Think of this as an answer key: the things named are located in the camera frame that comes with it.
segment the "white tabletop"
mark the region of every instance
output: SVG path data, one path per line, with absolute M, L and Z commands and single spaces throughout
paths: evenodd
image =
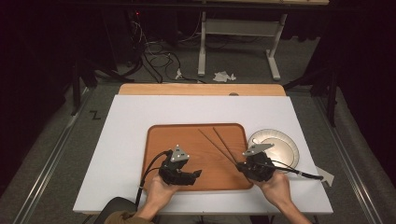
M 157 124 L 196 123 L 239 123 L 247 139 L 262 129 L 281 131 L 299 149 L 296 169 L 318 174 L 289 97 L 116 95 L 73 210 L 98 213 L 114 197 L 134 202 L 148 129 Z M 332 213 L 320 181 L 288 176 L 291 197 L 303 213 Z M 145 200 L 143 193 L 140 204 Z M 258 215 L 278 211 L 253 187 L 177 192 L 160 213 Z

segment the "hand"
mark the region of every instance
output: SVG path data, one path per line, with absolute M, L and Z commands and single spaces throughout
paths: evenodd
M 148 187 L 148 197 L 145 205 L 134 215 L 145 220 L 152 220 L 158 211 L 163 209 L 180 189 L 178 185 L 167 185 L 160 175 L 156 174 Z
M 250 181 L 262 190 L 268 202 L 276 206 L 290 223 L 311 223 L 291 200 L 290 183 L 286 175 L 275 171 L 271 179 L 266 182 L 251 179 Z
M 265 198 L 274 206 L 279 208 L 283 204 L 292 203 L 290 183 L 286 175 L 275 171 L 271 179 L 266 182 L 258 182 L 251 179 L 250 181 L 262 190 Z

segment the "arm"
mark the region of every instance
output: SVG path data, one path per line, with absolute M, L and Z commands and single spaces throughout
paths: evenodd
M 286 175 L 275 171 L 273 177 L 266 182 L 250 181 L 262 190 L 268 202 L 277 207 L 290 223 L 311 224 L 291 200 L 290 183 Z
M 106 219 L 106 224 L 149 224 L 154 216 L 163 209 L 180 188 L 177 185 L 167 185 L 156 174 L 148 187 L 146 203 L 135 213 L 126 211 L 115 212 Z
M 135 217 L 142 217 L 145 220 L 152 220 L 154 216 L 163 209 L 170 201 L 176 191 L 180 189 L 178 185 L 167 185 L 161 177 L 156 174 L 149 185 L 146 203 L 139 209 Z

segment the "wooden edge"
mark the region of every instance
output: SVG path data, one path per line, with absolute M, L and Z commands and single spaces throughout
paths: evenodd
M 119 95 L 286 96 L 279 84 L 123 84 Z

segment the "metal plate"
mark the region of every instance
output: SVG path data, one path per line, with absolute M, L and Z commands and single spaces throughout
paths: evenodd
M 274 144 L 273 147 L 266 149 L 265 153 L 271 158 L 275 166 L 287 167 L 279 162 L 275 162 L 280 161 L 295 168 L 300 159 L 300 153 L 296 144 L 290 137 L 280 131 L 264 129 L 254 133 L 250 136 L 247 146 L 251 147 L 255 144 Z

